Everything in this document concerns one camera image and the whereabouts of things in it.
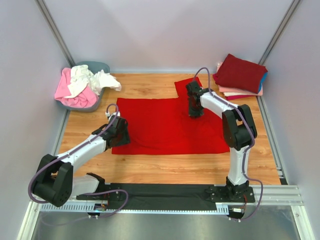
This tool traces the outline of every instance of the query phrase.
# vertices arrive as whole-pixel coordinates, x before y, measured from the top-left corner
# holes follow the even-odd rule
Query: pink folded cloth
[[[228,101],[235,100],[235,99],[243,99],[248,97],[254,97],[254,95],[236,95],[236,96],[226,96],[225,99]]]
[[[258,93],[238,89],[238,88],[232,88],[232,87],[225,87],[218,85],[219,92],[221,93],[239,93],[242,95],[253,95],[253,96],[262,96],[263,94],[263,87],[261,87],[261,90]]]
[[[99,97],[88,86],[86,86],[78,96],[74,98],[65,98],[71,95],[68,88],[71,80],[70,73],[71,68],[66,67],[62,70],[61,79],[54,94],[54,99],[60,101],[63,105],[72,108],[83,109],[92,107],[98,101]]]

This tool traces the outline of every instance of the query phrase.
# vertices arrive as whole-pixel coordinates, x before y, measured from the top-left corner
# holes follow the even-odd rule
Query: white cloth
[[[116,91],[121,91],[121,84],[110,73],[105,73],[103,70],[93,74],[88,65],[74,66],[71,68],[70,84],[68,89],[71,93],[70,96],[65,98],[71,99],[78,96],[88,85],[91,90],[98,96],[103,88],[111,88]]]
[[[247,93],[243,93],[243,92],[224,92],[223,93],[226,97],[231,97],[231,96],[241,96],[241,95],[251,95],[251,94],[247,94]]]
[[[219,68],[221,67],[221,65],[223,64],[223,62],[219,62],[217,65],[216,65],[216,71],[218,72]]]

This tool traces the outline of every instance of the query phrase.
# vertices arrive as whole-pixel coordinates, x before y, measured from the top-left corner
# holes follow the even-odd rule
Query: metal floor
[[[251,213],[254,206],[247,206]],[[118,213],[109,218],[85,219],[81,212],[41,212],[33,240],[300,240],[290,206],[261,206],[244,222],[224,215]]]

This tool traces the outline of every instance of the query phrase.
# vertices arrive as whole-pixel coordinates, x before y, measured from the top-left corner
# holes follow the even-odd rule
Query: stack of folded clothes
[[[234,100],[262,96],[267,73],[265,66],[228,54],[223,63],[218,64],[213,79],[225,98]]]

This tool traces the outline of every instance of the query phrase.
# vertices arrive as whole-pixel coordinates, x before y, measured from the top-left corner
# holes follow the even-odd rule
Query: folded towel
[[[261,79],[261,81],[260,81],[260,85],[259,85],[259,92],[260,92],[260,90],[262,89],[262,83],[266,80],[266,78],[267,78],[267,72],[263,75],[263,77],[262,77],[262,79]]]
[[[262,96],[264,91],[263,88],[258,93],[253,93],[250,91],[245,91],[242,89],[232,88],[232,87],[225,87],[218,85],[219,92],[223,93],[225,96],[235,96],[235,95],[253,95],[253,96]]]
[[[258,94],[260,83],[267,72],[264,66],[228,54],[213,78],[220,86]]]
[[[248,97],[254,97],[252,95],[236,95],[236,96],[226,96],[225,99],[228,101],[235,100],[235,99],[243,99],[243,98],[248,98]]]
[[[73,98],[66,98],[72,95],[69,89],[71,84],[71,69],[64,68],[54,99],[60,101],[63,105],[73,108],[90,108],[98,101],[96,95],[89,86],[86,86],[77,96]]]

